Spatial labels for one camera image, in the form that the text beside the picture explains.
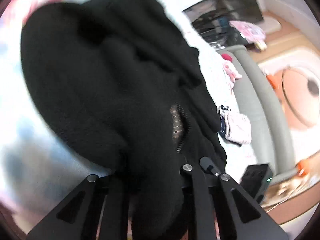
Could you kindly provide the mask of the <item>black fleece jacket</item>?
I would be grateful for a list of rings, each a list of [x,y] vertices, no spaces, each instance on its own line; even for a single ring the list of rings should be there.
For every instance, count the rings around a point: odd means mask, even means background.
[[[21,35],[26,85],[68,147],[131,183],[134,239],[187,230],[180,168],[204,156],[224,169],[220,119],[187,44],[156,0],[39,7]]]

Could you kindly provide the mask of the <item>folded dark striped clothes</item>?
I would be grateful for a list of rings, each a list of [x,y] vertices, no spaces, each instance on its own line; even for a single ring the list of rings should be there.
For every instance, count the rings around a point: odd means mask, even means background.
[[[217,113],[220,116],[219,134],[221,135],[221,137],[223,137],[224,140],[229,141],[235,145],[241,146],[240,142],[233,139],[232,136],[230,135],[231,129],[230,129],[230,124],[229,124],[229,120],[228,120],[230,111],[231,111],[231,109],[228,106],[225,107],[224,105],[221,105],[217,109]]]

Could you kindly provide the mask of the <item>grey padded headboard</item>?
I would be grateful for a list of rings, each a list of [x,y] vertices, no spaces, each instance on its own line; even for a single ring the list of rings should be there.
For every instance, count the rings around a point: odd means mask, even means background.
[[[239,107],[252,125],[252,147],[260,164],[269,164],[272,184],[297,174],[293,143],[287,120],[273,88],[245,46],[237,45],[219,50],[231,56],[242,79],[233,91]]]

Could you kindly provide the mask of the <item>folded pink garment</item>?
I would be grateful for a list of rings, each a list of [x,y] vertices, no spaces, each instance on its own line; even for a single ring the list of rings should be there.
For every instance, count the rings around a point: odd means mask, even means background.
[[[250,144],[252,142],[252,126],[246,115],[230,111],[225,114],[225,122],[226,140],[239,145]]]

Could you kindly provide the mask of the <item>orange plush toy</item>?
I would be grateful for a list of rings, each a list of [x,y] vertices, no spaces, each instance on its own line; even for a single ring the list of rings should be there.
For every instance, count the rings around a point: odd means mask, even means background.
[[[299,177],[318,176],[319,177],[319,152],[298,162],[296,165]]]

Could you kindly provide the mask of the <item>blue checkered cartoon blanket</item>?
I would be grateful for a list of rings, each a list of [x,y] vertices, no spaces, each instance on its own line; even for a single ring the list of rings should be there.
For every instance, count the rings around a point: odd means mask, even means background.
[[[50,130],[26,88],[20,57],[21,30],[38,7],[50,2],[87,0],[6,0],[1,15],[1,211],[9,225],[28,233],[87,175],[107,170],[78,154]],[[223,59],[191,30],[178,5],[159,0],[167,16],[199,52],[201,72],[215,103],[239,111],[235,93],[228,91]],[[240,181],[247,165],[257,163],[252,146],[219,141],[227,153],[226,171]]]

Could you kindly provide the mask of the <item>pink plush toy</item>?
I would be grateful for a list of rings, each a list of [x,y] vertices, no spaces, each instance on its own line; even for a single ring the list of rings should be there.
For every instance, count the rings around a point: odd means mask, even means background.
[[[233,87],[236,80],[242,79],[242,75],[236,70],[236,67],[233,64],[233,59],[230,55],[221,54],[221,57],[223,58],[223,68],[229,76],[231,86]]]

